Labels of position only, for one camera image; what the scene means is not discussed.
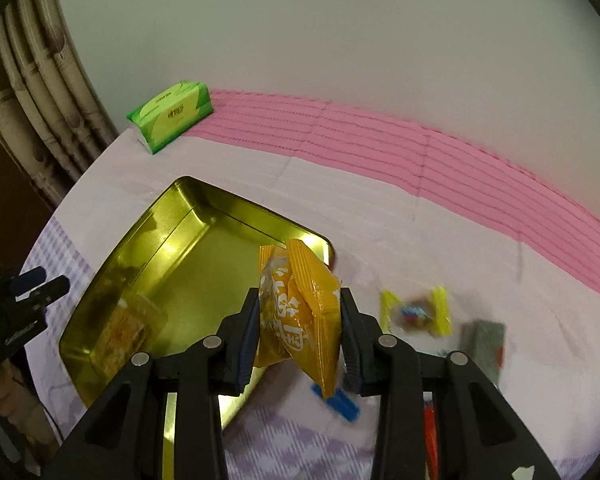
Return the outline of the person's hand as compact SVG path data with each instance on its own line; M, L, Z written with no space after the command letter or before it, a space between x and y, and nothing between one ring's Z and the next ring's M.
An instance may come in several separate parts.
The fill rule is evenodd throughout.
M43 404L9 360L0 365L0 416L26 437L40 464L50 462L59 448L52 425Z

